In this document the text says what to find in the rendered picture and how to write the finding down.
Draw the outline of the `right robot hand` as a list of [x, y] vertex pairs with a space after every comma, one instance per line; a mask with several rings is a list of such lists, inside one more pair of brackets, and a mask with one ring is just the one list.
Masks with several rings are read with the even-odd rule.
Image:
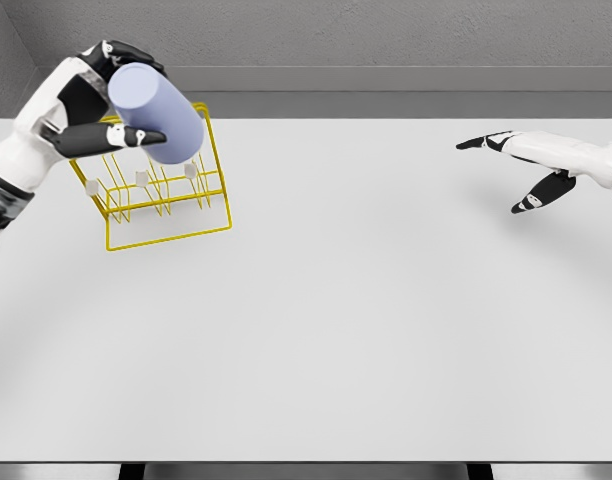
[[605, 147], [547, 132], [510, 130], [469, 139], [456, 148], [487, 148], [552, 171], [512, 207], [511, 212], [519, 214], [561, 198], [576, 186], [580, 175], [587, 175], [599, 184]]

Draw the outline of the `lavender cup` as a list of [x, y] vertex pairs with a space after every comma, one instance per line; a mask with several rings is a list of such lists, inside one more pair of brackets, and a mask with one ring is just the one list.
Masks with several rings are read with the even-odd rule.
[[204, 139], [202, 118], [153, 67], [137, 62], [120, 67], [111, 77], [108, 94], [126, 125], [166, 136], [165, 142], [145, 147], [153, 160], [178, 164], [200, 150]]

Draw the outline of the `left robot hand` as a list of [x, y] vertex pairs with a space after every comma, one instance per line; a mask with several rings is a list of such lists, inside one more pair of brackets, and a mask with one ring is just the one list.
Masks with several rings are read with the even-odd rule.
[[15, 126], [38, 139], [59, 159], [164, 142], [166, 136], [161, 132], [102, 120], [111, 107], [111, 78], [120, 67], [131, 63], [166, 74], [162, 64], [139, 48], [102, 40], [63, 60], [22, 107]]

